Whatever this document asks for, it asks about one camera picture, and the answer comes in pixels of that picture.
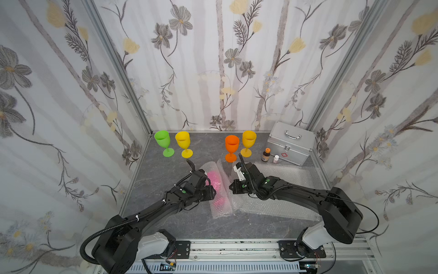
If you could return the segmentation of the pink glass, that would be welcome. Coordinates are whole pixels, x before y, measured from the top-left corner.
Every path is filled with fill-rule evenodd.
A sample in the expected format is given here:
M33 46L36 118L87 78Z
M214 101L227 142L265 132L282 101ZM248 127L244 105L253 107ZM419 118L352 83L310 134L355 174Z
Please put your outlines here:
M201 168L206 172L216 191L214 199L209 202L213 219L232 215L232 202L228 194L230 180L221 161L207 162Z

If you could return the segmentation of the orange glass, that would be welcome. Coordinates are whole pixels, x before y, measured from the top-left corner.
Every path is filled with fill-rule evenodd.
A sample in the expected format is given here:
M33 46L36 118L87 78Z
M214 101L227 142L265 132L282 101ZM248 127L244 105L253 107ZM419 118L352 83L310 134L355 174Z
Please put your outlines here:
M239 144L240 139L235 135L229 135L225 138L225 148L228 152L225 156L225 160L228 163L233 163L237 160L235 152L238 150Z

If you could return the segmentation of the amber glass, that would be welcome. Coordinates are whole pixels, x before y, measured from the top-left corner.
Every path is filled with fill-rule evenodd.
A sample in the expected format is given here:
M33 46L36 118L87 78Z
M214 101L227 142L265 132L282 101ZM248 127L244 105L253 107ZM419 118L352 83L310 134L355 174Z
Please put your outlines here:
M244 148L241 150L240 154L245 157L249 158L252 156L251 147L254 146L257 139L257 134L254 131L245 131L242 134L242 144Z

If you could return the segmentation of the yellow glass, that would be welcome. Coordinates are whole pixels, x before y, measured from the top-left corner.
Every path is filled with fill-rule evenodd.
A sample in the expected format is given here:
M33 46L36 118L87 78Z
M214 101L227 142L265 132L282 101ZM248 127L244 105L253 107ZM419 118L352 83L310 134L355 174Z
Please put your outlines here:
M189 132L180 131L176 134L175 139L180 148L182 148L181 156L183 158L191 158L193 156L193 151L189 149L190 146L190 135Z

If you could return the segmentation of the green plastic wine glass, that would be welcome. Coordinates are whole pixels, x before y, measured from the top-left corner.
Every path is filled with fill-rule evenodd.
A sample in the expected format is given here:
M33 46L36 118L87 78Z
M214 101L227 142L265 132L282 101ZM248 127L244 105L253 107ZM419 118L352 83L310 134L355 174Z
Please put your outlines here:
M166 130L158 131L154 134L154 138L157 141L157 144L164 148L163 156L169 158L174 155L175 151L173 148L170 148L171 138L169 132Z

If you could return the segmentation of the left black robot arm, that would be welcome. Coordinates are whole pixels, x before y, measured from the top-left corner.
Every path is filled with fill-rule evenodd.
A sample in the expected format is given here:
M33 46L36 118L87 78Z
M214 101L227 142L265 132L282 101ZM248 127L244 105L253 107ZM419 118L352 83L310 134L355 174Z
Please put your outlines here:
M137 261L143 234L157 222L211 201L216 190L203 169L197 170L190 160L188 175L180 179L161 200L126 218L116 215L104 229L92 234L82 243L79 252L83 260L102 266L109 274L124 274Z

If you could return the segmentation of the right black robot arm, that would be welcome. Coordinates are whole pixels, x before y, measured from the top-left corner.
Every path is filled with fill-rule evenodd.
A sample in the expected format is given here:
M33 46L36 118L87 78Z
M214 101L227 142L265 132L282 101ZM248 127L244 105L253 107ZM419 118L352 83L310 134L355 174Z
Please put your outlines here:
M257 205L255 211L267 214L279 210L281 215L287 216L286 210L302 207L320 217L319 223L304 228L292 244L297 258L310 257L325 244L351 244L362 233L359 229L364 218L360 210L362 204L352 201L338 187L317 189L266 176L254 163L245 162L243 158L234 164L233 172L236 179L229 186L233 195L248 195L268 205L267 209Z

